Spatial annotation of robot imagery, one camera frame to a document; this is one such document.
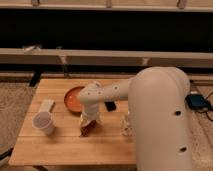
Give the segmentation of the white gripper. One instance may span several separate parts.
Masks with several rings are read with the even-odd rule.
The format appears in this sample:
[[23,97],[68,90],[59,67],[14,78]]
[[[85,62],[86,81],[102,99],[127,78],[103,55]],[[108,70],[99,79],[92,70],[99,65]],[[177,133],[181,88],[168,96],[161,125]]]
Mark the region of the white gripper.
[[100,111],[99,105],[85,105],[82,111],[82,119],[80,123],[80,129],[83,130],[89,125],[89,121],[95,120],[97,124],[102,125],[102,121],[100,119]]

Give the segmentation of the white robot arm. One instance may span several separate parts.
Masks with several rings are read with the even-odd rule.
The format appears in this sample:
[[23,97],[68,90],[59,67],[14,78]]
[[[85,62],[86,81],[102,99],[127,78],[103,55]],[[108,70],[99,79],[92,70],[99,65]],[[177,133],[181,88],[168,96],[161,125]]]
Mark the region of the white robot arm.
[[137,171],[193,171],[185,106],[189,90],[182,70],[150,67],[112,85],[90,83],[78,100],[86,120],[99,118],[100,102],[128,102]]

